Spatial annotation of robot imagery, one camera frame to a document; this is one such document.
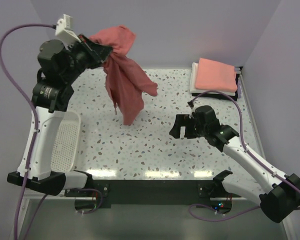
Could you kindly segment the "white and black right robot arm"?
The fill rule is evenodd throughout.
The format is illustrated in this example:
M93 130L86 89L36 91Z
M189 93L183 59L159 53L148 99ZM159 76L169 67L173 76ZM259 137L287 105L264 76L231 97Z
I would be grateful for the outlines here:
M294 173L287 175L250 149L240 133L220 123L212 107L204 105L194 107L191 114L177 114L169 134L179 139L181 128L185 128L185 138L205 138L211 146L235 160L260 186L259 189L240 186L230 179L230 171L223 171L213 180L226 192L254 202L275 223L300 210L300 178Z

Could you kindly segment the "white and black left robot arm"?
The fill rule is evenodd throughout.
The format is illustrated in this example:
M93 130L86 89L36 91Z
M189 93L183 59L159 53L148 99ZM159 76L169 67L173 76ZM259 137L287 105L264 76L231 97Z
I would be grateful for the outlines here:
M89 173L53 171L52 153L58 128L74 94L72 84L85 70L101 67L112 51L111 46L92 42L82 34L69 47L58 39L40 46L40 69L30 101L29 137L18 169L7 175L8 183L52 196L63 190L93 188Z

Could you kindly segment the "red t-shirt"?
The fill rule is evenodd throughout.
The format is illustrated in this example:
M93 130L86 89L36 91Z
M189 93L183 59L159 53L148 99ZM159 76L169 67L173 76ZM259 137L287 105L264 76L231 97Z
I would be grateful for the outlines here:
M114 108L122 113L123 124L130 126L144 108L142 94L147 93L153 97L158 95L158 84L134 60L127 57L136 34L128 27L119 25L102 29L89 39L113 48L103 64L105 88Z

